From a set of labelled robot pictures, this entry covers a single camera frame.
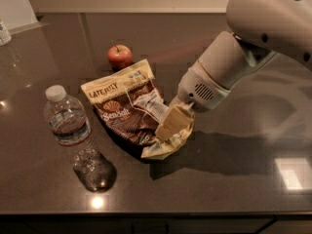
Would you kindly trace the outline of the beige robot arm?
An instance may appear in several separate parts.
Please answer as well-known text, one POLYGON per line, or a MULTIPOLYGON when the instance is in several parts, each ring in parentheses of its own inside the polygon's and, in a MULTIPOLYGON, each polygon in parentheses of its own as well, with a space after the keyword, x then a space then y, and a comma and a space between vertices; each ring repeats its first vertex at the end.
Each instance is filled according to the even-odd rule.
POLYGON ((305 0, 229 0, 221 32, 182 76, 156 130, 165 141, 192 124, 193 109, 214 109, 244 76, 279 54, 312 69, 312 5, 305 0))

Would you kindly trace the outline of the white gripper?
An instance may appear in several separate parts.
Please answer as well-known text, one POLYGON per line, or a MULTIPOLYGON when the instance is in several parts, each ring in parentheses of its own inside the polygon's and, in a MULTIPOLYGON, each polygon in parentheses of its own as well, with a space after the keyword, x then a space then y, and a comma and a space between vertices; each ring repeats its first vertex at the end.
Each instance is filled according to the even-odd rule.
POLYGON ((199 112, 213 110, 229 93, 196 61, 178 84, 177 97, 183 102, 175 103, 169 108, 155 132, 156 137, 166 141, 181 131, 189 131, 194 123, 192 106, 199 112))

